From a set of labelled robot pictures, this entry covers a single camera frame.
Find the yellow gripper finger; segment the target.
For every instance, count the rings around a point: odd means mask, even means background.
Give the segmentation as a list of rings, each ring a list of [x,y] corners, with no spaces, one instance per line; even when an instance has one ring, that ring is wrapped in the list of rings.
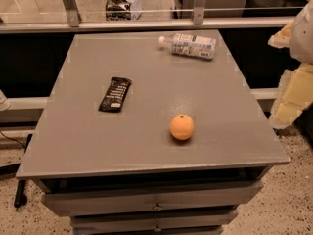
[[[270,126],[275,129],[291,126],[312,103],[313,65],[301,63],[294,71],[285,70],[270,111]]]
[[[288,48],[291,36],[292,23],[286,24],[280,31],[268,40],[268,44],[274,48]]]

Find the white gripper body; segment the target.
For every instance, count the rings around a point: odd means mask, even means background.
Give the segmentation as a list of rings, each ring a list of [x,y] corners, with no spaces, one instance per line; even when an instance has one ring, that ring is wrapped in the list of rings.
[[[290,36],[290,55],[313,64],[313,9],[305,7],[295,18]]]

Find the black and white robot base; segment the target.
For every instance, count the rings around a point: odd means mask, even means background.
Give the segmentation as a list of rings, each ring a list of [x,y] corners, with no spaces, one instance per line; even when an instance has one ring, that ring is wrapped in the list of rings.
[[[136,21],[141,14],[141,0],[107,0],[106,2],[107,21]]]

